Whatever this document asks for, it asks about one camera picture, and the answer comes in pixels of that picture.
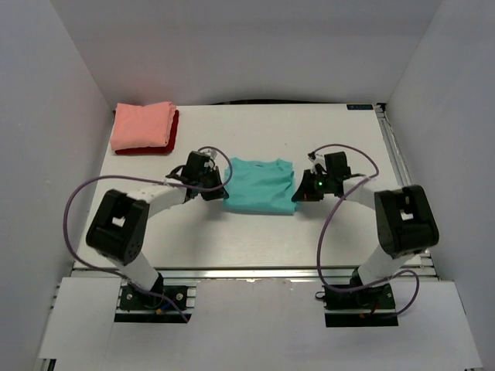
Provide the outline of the teal t-shirt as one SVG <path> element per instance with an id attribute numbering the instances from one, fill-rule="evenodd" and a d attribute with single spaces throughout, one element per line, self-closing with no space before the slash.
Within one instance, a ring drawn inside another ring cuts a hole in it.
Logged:
<path id="1" fill-rule="evenodd" d="M 225 210 L 232 213 L 292 215 L 297 204 L 294 168 L 291 162 L 276 159 L 271 162 L 230 160 L 232 168 L 224 174 L 230 181 L 225 186 L 229 197 Z"/>

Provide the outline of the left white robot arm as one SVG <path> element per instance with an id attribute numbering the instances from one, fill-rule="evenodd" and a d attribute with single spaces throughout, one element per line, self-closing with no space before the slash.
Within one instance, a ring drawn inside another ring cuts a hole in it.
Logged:
<path id="1" fill-rule="evenodd" d="M 162 276 L 142 253 L 148 220 L 197 196 L 205 201 L 227 199 L 215 164 L 219 154 L 217 148 L 203 147 L 190 152 L 186 163 L 161 182 L 132 192 L 107 191 L 88 228 L 86 244 L 140 291 L 161 293 Z"/>

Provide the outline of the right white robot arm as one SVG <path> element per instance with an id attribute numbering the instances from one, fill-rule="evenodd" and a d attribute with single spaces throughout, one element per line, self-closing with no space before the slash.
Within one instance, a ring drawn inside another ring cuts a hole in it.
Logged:
<path id="1" fill-rule="evenodd" d="M 292 196 L 295 203 L 314 203 L 326 195 L 337 198 L 319 233 L 316 248 L 316 270 L 323 286 L 338 293 L 354 293 L 378 288 L 389 280 L 413 271 L 401 267 L 414 256 L 422 254 L 439 242 L 439 229 L 425 190 L 419 185 L 388 189 L 377 180 L 380 169 L 376 162 L 359 150 L 369 161 L 371 175 L 353 173 L 343 151 L 319 155 L 311 151 L 312 168 L 303 172 L 302 181 Z M 326 231 L 339 208 L 345 203 L 357 203 L 374 211 L 378 245 L 354 272 L 349 288 L 337 288 L 323 276 L 322 251 Z"/>

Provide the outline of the folded red t-shirt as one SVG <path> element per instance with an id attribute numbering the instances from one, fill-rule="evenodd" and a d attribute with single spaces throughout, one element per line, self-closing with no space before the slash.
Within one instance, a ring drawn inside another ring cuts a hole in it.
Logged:
<path id="1" fill-rule="evenodd" d="M 138 129 L 138 138 L 130 139 L 125 136 L 119 143 L 118 149 L 113 149 L 116 155 L 168 155 L 176 146 L 179 127 L 179 111 L 170 114 L 171 121 L 161 125 L 156 118 L 152 124 L 143 123 Z"/>

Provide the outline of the folded pink t-shirt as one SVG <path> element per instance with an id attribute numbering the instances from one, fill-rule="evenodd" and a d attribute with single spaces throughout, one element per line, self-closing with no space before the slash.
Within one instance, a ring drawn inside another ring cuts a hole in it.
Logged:
<path id="1" fill-rule="evenodd" d="M 176 112 L 176 105 L 168 101 L 145 106 L 118 103 L 111 150 L 164 148 L 169 143 Z"/>

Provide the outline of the black strip behind table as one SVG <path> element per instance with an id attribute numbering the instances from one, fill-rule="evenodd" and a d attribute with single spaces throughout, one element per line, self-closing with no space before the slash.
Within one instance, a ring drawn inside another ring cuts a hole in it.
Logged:
<path id="1" fill-rule="evenodd" d="M 245 100 L 226 100 L 226 101 L 212 103 L 210 105 L 273 105 L 273 104 L 337 104 L 337 103 L 327 102 L 327 101 L 317 101 L 317 100 L 245 99 Z M 350 103 L 345 105 L 358 106 L 358 108 L 352 108 L 352 109 L 368 110 L 374 108 L 373 104 L 364 104 L 364 103 Z"/>

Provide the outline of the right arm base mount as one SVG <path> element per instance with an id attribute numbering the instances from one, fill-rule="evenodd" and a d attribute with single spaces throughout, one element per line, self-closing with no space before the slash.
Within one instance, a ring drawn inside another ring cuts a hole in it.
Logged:
<path id="1" fill-rule="evenodd" d="M 398 326 L 394 295 L 389 284 L 349 293 L 323 288 L 315 293 L 315 299 L 323 303 L 327 328 Z"/>

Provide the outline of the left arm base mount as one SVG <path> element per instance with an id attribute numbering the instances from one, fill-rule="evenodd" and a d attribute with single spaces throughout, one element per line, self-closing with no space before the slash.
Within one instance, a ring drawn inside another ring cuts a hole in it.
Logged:
<path id="1" fill-rule="evenodd" d="M 162 295 L 169 301 L 144 294 L 122 284 L 114 314 L 116 323 L 182 324 L 192 316 L 196 287 L 191 284 L 164 283 Z"/>

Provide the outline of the aluminium front rail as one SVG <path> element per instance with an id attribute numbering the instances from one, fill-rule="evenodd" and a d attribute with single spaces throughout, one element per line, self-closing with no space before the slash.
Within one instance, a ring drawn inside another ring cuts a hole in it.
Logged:
<path id="1" fill-rule="evenodd" d="M 420 278 L 437 279 L 435 269 L 431 267 L 408 267 Z M 208 270 L 160 270 L 165 279 L 258 279 L 258 278 L 318 278 L 316 269 L 208 269 Z M 349 278 L 353 273 L 351 268 L 327 268 L 322 273 L 327 278 Z M 112 277 L 112 274 L 101 271 L 75 269 L 71 277 Z"/>

